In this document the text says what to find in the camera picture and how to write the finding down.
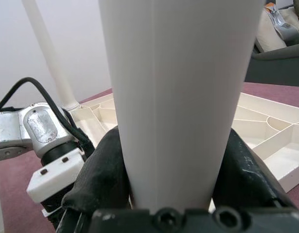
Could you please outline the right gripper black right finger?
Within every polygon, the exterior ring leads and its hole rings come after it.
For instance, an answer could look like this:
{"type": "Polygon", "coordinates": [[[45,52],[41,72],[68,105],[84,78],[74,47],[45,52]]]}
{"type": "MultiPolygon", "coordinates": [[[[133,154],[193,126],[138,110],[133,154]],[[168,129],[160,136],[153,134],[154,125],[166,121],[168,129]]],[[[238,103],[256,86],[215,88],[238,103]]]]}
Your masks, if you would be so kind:
{"type": "Polygon", "coordinates": [[[216,209],[296,208],[266,164],[234,129],[230,130],[212,199],[216,209]]]}

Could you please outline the white plastic table leg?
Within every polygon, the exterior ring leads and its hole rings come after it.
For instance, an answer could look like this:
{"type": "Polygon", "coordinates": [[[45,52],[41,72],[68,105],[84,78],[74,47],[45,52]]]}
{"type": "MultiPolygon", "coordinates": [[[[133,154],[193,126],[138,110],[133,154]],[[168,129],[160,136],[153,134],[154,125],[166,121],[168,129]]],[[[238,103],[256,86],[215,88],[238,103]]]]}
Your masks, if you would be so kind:
{"type": "Polygon", "coordinates": [[[265,0],[99,0],[135,208],[208,209],[265,0]]]}
{"type": "Polygon", "coordinates": [[[63,107],[68,111],[80,108],[80,103],[76,100],[68,82],[66,73],[60,64],[55,47],[36,0],[21,1],[47,63],[51,77],[55,82],[56,90],[63,107]]]}

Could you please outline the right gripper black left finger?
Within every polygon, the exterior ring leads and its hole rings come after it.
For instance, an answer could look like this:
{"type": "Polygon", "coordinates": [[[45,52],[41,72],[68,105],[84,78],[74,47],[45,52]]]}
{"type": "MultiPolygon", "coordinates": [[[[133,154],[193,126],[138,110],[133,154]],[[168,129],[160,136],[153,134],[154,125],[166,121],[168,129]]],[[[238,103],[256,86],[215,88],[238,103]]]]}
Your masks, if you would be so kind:
{"type": "Polygon", "coordinates": [[[73,188],[61,201],[63,216],[56,233],[74,233],[79,215],[98,209],[130,209],[130,183],[117,127],[108,131],[85,161],[73,188]]]}

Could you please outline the beige cushion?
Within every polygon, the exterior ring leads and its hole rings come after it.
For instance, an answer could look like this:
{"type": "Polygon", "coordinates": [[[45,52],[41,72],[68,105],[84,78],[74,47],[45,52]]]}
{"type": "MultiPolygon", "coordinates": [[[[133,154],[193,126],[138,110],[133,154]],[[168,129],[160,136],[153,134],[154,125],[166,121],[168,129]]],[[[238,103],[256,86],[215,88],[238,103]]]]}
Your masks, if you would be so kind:
{"type": "Polygon", "coordinates": [[[286,43],[277,34],[265,9],[263,9],[260,17],[255,44],[260,52],[286,48],[286,43]]]}
{"type": "Polygon", "coordinates": [[[291,24],[299,30],[299,19],[293,6],[279,10],[285,22],[291,24]]]}

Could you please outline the white plastic children table top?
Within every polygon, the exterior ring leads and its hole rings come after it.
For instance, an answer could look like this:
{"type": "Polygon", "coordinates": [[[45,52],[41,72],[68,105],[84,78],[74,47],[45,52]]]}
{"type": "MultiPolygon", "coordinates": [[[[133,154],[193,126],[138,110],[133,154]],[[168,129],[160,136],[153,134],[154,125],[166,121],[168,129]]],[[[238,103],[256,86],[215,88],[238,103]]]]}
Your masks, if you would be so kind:
{"type": "MultiPolygon", "coordinates": [[[[83,103],[71,115],[97,145],[117,123],[112,94],[83,103]]],[[[232,128],[264,161],[285,192],[299,184],[299,108],[241,93],[232,128]]]]}

